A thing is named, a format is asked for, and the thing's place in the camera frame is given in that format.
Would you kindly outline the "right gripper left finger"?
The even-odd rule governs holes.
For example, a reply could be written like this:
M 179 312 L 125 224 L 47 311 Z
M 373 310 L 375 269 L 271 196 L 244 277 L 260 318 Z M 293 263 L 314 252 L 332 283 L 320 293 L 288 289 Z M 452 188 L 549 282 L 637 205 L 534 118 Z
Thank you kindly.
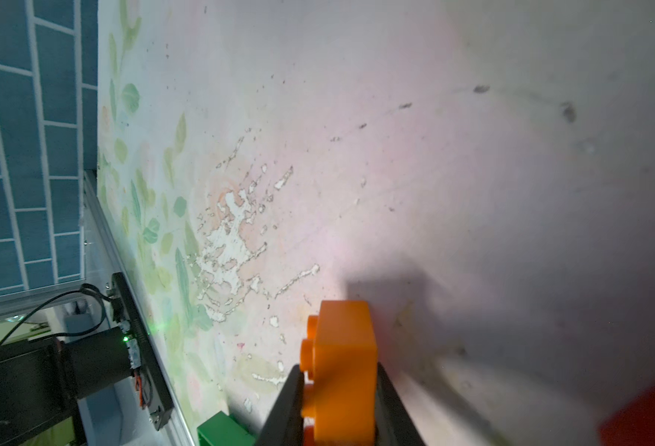
M 255 446 L 303 446 L 304 373 L 294 365 L 262 427 Z

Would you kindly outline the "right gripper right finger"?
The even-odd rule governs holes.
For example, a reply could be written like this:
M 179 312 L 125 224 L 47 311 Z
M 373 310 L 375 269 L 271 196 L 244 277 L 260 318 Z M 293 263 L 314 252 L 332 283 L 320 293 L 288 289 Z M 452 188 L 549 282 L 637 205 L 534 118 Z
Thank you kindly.
M 377 366 L 375 397 L 377 446 L 425 446 L 383 365 Z

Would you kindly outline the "orange lego brick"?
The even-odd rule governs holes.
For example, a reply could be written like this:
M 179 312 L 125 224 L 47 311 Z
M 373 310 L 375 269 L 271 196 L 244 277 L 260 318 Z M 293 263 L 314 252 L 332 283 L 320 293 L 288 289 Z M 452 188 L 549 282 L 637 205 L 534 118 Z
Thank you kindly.
M 365 301 L 326 300 L 301 342 L 305 445 L 372 445 L 378 348 Z

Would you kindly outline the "red lego brick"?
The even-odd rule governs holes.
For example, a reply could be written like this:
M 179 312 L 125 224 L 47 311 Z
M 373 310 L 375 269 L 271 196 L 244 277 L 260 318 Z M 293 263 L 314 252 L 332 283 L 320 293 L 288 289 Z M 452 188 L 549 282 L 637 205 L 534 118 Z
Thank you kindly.
M 655 445 L 655 384 L 599 427 L 602 445 Z

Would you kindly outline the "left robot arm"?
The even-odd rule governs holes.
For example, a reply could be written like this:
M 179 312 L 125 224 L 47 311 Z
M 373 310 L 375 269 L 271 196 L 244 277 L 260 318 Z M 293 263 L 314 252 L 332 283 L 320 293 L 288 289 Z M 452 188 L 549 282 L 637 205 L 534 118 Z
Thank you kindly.
M 132 374 L 119 327 L 74 342 L 0 346 L 0 445 L 19 445 L 78 412 L 78 401 Z

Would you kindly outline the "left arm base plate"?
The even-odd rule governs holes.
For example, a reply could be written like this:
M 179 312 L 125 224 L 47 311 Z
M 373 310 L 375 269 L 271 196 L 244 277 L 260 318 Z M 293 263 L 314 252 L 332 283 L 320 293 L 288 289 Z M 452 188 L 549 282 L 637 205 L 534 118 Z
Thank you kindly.
M 132 289 L 121 272 L 111 276 L 109 299 L 112 321 L 123 332 L 122 340 L 128 349 L 140 407 L 147 411 L 156 431 L 160 431 L 171 420 L 175 405 Z

